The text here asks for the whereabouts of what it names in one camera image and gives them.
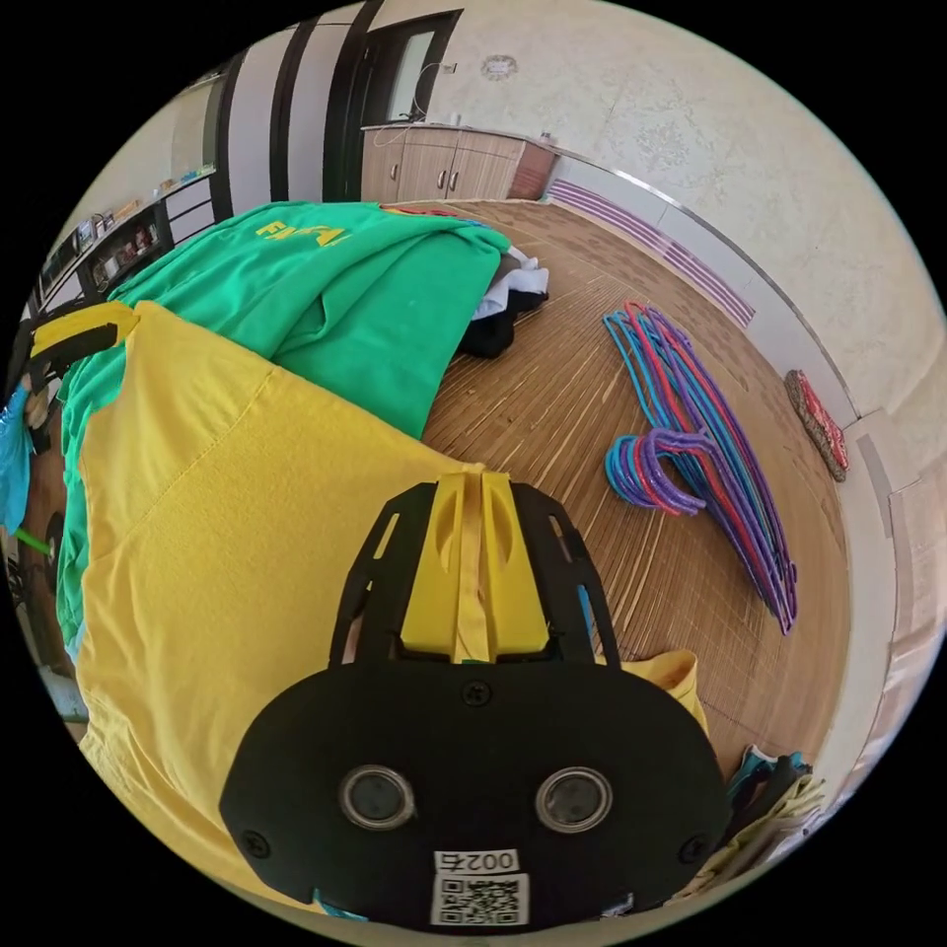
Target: wooden cabinet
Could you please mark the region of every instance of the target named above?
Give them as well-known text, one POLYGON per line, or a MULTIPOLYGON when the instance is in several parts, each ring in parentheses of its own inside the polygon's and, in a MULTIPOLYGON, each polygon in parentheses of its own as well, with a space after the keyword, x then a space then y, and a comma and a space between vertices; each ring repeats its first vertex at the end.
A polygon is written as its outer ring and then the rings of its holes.
POLYGON ((398 200, 404 131, 386 128, 365 132, 362 156, 362 200, 390 203, 398 200))
POLYGON ((447 196, 506 197, 516 174, 516 162, 509 158, 458 148, 447 178, 447 196))
POLYGON ((453 161, 453 148, 445 148, 442 145, 405 145, 404 174, 398 188, 398 197, 394 199, 436 200, 446 197, 453 161))
POLYGON ((538 200, 555 158, 521 138, 455 128, 367 128, 364 135, 361 199, 380 203, 538 200))

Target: wall decoration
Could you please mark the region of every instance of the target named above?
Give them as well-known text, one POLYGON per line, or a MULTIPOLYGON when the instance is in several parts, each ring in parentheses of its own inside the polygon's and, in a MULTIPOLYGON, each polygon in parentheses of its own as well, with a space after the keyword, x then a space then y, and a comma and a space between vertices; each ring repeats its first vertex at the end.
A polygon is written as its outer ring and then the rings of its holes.
POLYGON ((516 60, 512 56, 487 56, 480 66, 480 72, 486 76, 490 82, 499 82, 502 79, 509 79, 514 73, 519 71, 516 60))

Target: printed number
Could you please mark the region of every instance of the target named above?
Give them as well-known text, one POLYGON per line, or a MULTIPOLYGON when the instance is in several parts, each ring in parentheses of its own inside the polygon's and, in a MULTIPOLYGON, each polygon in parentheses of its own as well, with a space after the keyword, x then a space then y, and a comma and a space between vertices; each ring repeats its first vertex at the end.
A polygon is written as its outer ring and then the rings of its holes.
POLYGON ((435 870, 453 875, 491 875, 497 872, 518 871, 519 857, 515 848, 490 851, 438 851, 434 856, 435 870))

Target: t-shirt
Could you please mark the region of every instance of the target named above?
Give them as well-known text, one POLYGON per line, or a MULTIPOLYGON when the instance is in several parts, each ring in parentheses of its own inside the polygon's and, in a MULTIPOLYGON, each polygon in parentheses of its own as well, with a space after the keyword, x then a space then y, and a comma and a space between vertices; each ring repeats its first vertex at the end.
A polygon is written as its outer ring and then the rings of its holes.
MULTIPOLYGON (((258 880, 219 815, 240 741, 278 694, 328 665, 348 570, 385 503, 482 468, 161 307, 136 313, 120 394, 90 418, 80 458, 81 749, 180 857, 298 907, 258 880)), ((455 660, 482 660, 485 622, 468 598, 455 660)), ((642 676, 696 716, 681 654, 645 662, 642 676)))
MULTIPOLYGON (((162 256, 110 298, 158 302, 419 438, 508 248, 501 234, 451 217, 267 204, 162 256)), ((88 564, 76 461, 89 418, 118 393, 124 359, 123 345, 82 359, 59 393, 66 512, 56 610, 67 646, 82 622, 88 564)))

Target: dark door frame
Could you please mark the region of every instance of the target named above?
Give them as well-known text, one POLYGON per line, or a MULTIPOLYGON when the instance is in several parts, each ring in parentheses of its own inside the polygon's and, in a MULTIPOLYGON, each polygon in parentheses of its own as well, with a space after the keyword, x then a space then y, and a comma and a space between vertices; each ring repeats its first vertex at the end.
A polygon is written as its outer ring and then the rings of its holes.
POLYGON ((324 154, 323 200, 361 199, 362 147, 365 124, 388 123, 385 114, 401 55, 411 36, 434 32, 424 57, 417 88, 418 117, 427 114, 438 70, 463 10, 404 20, 369 32, 381 3, 366 2, 342 46, 329 93, 324 154), (363 29, 356 25, 365 15, 363 29))

